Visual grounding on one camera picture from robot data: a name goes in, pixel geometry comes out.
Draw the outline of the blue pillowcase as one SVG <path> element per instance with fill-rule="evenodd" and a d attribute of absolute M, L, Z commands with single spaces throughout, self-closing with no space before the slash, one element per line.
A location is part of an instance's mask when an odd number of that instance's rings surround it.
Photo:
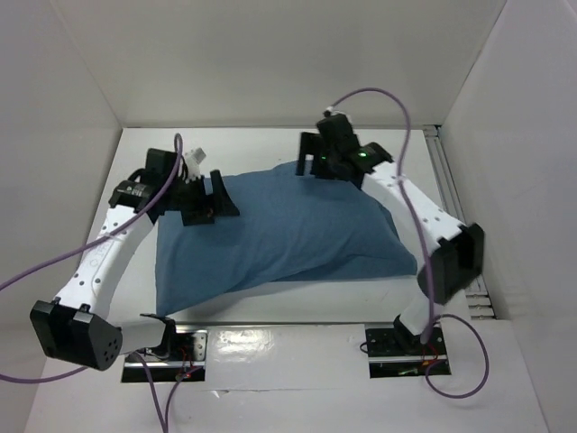
<path fill-rule="evenodd" d="M 295 162 L 227 176 L 239 216 L 187 226 L 158 220 L 156 312 L 168 316 L 272 281 L 348 281 L 416 274 L 391 213 L 341 180 L 298 177 Z"/>

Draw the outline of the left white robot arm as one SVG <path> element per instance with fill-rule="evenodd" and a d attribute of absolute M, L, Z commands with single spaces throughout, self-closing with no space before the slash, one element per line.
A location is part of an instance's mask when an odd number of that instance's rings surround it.
<path fill-rule="evenodd" d="M 120 355 L 146 348 L 159 360 L 178 349 L 176 325 L 170 318 L 142 314 L 120 325 L 108 321 L 114 293 L 141 242 L 167 211 L 180 213 L 186 226 L 212 224 L 216 217 L 237 217 L 221 173 L 210 173 L 212 188 L 198 178 L 184 181 L 171 175 L 139 171 L 118 184 L 96 239 L 69 282 L 50 302 L 37 301 L 30 319 L 41 348 L 49 358 L 98 371 Z"/>

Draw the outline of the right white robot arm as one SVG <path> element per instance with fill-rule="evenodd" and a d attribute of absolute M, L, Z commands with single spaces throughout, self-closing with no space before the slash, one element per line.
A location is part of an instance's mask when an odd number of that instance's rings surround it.
<path fill-rule="evenodd" d="M 417 293 L 393 321 L 395 347 L 417 353 L 431 340 L 435 316 L 481 275 L 485 233 L 437 206 L 379 144 L 360 144 L 346 115 L 327 115 L 316 127 L 300 135 L 296 174 L 348 181 L 417 232 L 424 258 Z"/>

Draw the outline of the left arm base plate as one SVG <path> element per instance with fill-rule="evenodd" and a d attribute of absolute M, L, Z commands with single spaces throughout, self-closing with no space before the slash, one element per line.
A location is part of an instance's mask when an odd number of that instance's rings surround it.
<path fill-rule="evenodd" d="M 154 382 L 203 382 L 206 378 L 208 331 L 176 325 L 167 342 L 136 351 Z"/>

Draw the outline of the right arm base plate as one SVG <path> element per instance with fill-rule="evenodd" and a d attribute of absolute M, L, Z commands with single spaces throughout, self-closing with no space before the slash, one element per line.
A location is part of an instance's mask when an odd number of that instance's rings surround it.
<path fill-rule="evenodd" d="M 427 345 L 417 342 L 409 349 L 401 347 L 392 327 L 367 327 L 359 348 L 368 357 L 371 379 L 424 376 L 428 367 L 431 376 L 451 374 L 440 327 L 434 328 Z"/>

